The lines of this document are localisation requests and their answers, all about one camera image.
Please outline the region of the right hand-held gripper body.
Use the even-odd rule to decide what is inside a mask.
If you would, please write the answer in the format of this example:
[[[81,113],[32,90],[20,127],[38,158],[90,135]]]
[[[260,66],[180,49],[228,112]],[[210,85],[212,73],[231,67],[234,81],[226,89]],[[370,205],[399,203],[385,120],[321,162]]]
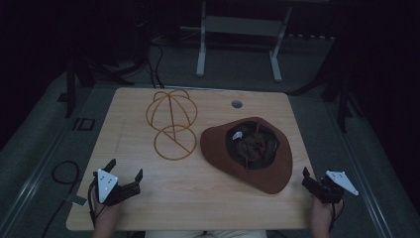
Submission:
[[[338,203],[345,190],[353,195],[360,194],[345,172],[326,171],[320,181],[308,177],[308,191],[322,203]]]

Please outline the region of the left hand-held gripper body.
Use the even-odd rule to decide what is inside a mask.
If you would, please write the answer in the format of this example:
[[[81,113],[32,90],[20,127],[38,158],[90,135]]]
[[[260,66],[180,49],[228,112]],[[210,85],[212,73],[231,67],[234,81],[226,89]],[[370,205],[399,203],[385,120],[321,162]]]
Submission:
[[[95,189],[95,198],[97,201],[107,206],[121,203],[141,192],[140,184],[136,184],[135,181],[123,186],[118,185],[118,182],[118,177],[105,172],[104,169],[99,169],[95,172],[94,181],[88,190],[89,204],[93,204],[92,189]]]

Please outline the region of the golden wire hat stand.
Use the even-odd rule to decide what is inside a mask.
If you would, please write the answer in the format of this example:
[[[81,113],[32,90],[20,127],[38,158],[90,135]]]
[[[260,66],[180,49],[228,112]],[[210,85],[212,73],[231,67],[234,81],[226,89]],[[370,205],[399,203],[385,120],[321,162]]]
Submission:
[[[197,117],[197,105],[186,90],[158,91],[146,111],[147,122],[156,131],[156,153],[168,161],[189,157],[197,147],[193,130]]]

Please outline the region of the brown wide-brim hat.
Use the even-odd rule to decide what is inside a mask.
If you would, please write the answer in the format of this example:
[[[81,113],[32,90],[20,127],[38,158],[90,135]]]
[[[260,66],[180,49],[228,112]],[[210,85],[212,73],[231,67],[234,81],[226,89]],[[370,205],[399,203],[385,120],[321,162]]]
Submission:
[[[280,193],[291,179],[288,139],[260,117],[205,129],[200,149],[211,166],[268,194]]]

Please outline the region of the person's right hand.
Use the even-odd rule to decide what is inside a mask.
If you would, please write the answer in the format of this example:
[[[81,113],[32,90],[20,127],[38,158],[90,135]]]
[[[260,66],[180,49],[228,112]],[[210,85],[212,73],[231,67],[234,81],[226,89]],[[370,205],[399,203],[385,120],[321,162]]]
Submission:
[[[310,215],[311,229],[332,229],[334,222],[340,217],[344,209],[344,201],[338,203],[322,203],[316,196],[312,197]]]

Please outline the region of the person's left hand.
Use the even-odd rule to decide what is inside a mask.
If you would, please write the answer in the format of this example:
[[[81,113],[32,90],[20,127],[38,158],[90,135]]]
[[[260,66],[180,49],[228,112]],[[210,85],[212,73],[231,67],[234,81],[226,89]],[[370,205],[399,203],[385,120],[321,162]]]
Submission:
[[[96,230],[114,230],[120,217],[121,203],[117,203],[112,206],[104,205],[97,201],[94,201],[94,218],[95,218],[95,229]]]

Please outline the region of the black metal stand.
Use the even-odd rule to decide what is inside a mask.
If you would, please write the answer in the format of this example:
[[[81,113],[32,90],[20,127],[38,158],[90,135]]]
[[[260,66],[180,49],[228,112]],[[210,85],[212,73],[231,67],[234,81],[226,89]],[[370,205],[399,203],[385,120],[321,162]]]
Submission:
[[[85,87],[92,87],[95,80],[91,71],[95,70],[111,81],[122,85],[133,85],[126,79],[120,77],[116,72],[111,71],[94,59],[84,56],[78,50],[69,50],[66,52],[66,92],[62,93],[58,101],[66,103],[65,118],[69,118],[76,107],[76,79]]]
[[[315,79],[306,85],[287,92],[287,95],[297,96],[326,84],[321,98],[324,102],[333,102],[339,97],[337,123],[342,133],[347,132],[346,117],[348,103],[352,101],[351,81],[355,77],[356,61],[351,58],[333,59],[327,57],[320,66]]]

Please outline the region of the black rectangular floor bracket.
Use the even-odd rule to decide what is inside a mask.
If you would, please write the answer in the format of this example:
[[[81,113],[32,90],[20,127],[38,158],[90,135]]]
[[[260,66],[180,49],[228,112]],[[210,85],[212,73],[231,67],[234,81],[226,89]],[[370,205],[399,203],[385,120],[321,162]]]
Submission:
[[[73,131],[91,131],[96,121],[90,118],[77,118],[72,126]]]

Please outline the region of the white metal desk frame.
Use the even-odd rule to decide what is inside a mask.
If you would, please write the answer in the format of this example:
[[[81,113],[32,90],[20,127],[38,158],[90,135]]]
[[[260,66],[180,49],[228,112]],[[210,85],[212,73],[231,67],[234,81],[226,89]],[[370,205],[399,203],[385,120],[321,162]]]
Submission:
[[[202,77],[205,74],[206,63],[206,34],[223,33],[263,37],[276,37],[276,44],[268,51],[269,62],[274,82],[282,82],[283,77],[278,62],[278,53],[285,36],[288,21],[293,10],[287,7],[281,21],[247,19],[236,17],[222,17],[208,15],[206,12],[207,0],[201,0],[200,21],[200,47],[198,53],[196,75]]]

